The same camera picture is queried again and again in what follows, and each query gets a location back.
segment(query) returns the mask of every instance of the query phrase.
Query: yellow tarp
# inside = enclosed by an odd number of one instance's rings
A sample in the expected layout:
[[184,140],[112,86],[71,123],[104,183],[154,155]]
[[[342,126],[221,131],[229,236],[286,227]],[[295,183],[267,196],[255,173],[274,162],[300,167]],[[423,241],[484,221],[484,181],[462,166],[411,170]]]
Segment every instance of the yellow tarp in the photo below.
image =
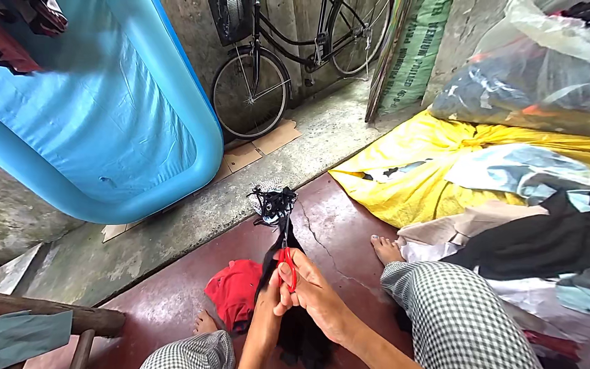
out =
[[[329,171],[350,197],[381,220],[407,224],[461,214],[489,199],[524,204],[515,194],[469,190],[444,180],[456,160],[489,145],[525,143],[545,147],[590,167],[590,137],[547,133],[504,125],[438,120],[427,110],[400,124],[353,158]],[[370,169],[389,169],[434,159],[401,179],[379,183],[362,179]]]

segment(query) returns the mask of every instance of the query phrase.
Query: bare foot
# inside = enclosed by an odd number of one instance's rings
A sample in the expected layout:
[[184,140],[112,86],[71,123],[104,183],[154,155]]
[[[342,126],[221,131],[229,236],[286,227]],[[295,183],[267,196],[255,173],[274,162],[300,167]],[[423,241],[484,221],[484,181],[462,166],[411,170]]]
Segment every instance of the bare foot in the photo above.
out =
[[214,331],[217,331],[215,320],[210,317],[206,310],[200,311],[199,314],[197,314],[197,318],[195,318],[195,329],[193,333],[213,333]]
[[373,234],[370,237],[370,243],[373,244],[375,253],[384,266],[392,261],[405,261],[400,254],[400,247],[395,242],[391,242],[388,238],[379,237]]

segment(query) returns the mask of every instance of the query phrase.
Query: checkered pants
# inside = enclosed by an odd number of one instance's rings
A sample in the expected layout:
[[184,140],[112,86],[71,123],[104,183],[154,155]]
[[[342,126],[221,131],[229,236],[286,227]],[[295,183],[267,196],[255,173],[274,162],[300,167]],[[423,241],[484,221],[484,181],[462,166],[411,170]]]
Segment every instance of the checkered pants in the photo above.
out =
[[226,331],[202,333],[154,351],[140,369],[234,369],[236,359]]
[[[533,369],[540,365],[499,299],[480,276],[438,261],[386,265],[381,286],[413,325],[415,360],[425,369]],[[225,331],[156,350],[140,369],[234,369]]]

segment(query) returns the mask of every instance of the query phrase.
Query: green sack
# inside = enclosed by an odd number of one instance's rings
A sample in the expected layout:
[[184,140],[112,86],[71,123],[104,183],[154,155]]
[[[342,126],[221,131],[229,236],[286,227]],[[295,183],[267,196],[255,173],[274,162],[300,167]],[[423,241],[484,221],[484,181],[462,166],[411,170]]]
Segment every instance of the green sack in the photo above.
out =
[[425,94],[452,0],[415,0],[381,92],[379,115],[402,110]]

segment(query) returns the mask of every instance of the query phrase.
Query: bicycle tire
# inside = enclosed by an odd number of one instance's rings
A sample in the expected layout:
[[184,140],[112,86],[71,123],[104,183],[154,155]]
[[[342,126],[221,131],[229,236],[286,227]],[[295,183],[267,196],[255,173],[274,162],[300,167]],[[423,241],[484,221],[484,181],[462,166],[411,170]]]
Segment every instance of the bicycle tire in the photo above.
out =
[[[357,74],[359,74],[360,72],[364,71],[365,68],[368,67],[368,64],[370,62],[372,62],[373,60],[375,60],[375,58],[377,57],[377,55],[379,55],[379,52],[381,50],[381,47],[383,46],[383,41],[386,39],[386,31],[388,30],[388,25],[391,21],[391,15],[393,12],[393,0],[387,0],[387,7],[388,7],[388,12],[386,14],[386,22],[384,22],[383,28],[381,29],[381,34],[380,34],[380,38],[379,38],[379,42],[378,42],[378,46],[375,47],[373,54],[370,55],[370,57],[368,58],[368,62],[367,63],[363,63],[361,64],[360,67],[358,67],[356,70],[351,71],[351,72],[347,72],[345,70],[342,70],[340,68],[340,66],[338,66],[338,61],[336,60],[336,55],[332,56],[332,64],[334,65],[334,68],[336,69],[336,71],[338,72],[338,74],[340,74],[340,76],[348,78],[348,77],[353,77],[356,76]],[[343,8],[343,6],[337,6],[334,9],[334,12],[330,15],[330,19],[332,20],[332,22],[330,23],[330,28],[329,28],[329,37],[333,40],[334,39],[334,25],[336,24],[336,21],[338,20],[338,14],[340,13],[340,10]]]
[[213,106],[213,111],[215,111],[215,113],[217,115],[217,120],[220,122],[220,125],[222,126],[223,129],[225,129],[227,132],[231,133],[235,138],[240,138],[242,140],[253,140],[253,139],[256,139],[259,137],[263,137],[266,134],[272,132],[272,130],[274,130],[277,127],[277,124],[281,121],[281,118],[283,117],[284,113],[286,112],[286,109],[288,108],[288,105],[291,101],[291,77],[288,73],[288,70],[286,69],[286,66],[281,61],[281,59],[279,59],[279,57],[277,55],[274,55],[272,52],[268,51],[267,49],[261,48],[259,51],[259,57],[263,57],[263,58],[267,59],[269,62],[271,62],[273,64],[273,66],[275,67],[275,70],[279,73],[281,80],[283,81],[284,98],[282,100],[282,105],[279,109],[279,113],[274,117],[273,121],[269,125],[267,125],[264,129],[261,129],[260,131],[258,131],[255,134],[244,134],[244,133],[236,132],[224,122],[224,120],[221,118],[221,114],[218,112],[218,108],[216,106],[216,91],[217,91],[216,87],[217,87],[217,82],[220,80],[220,76],[221,76],[222,72],[225,71],[225,69],[228,65],[233,63],[234,60],[242,58],[243,56],[249,56],[249,57],[252,56],[252,54],[251,54],[252,50],[250,47],[244,47],[242,49],[239,49],[238,53],[239,53],[238,55],[232,56],[231,58],[227,59],[227,61],[225,61],[225,63],[223,63],[217,69],[215,76],[213,77],[213,83],[211,86],[210,102],[211,102],[211,105]]

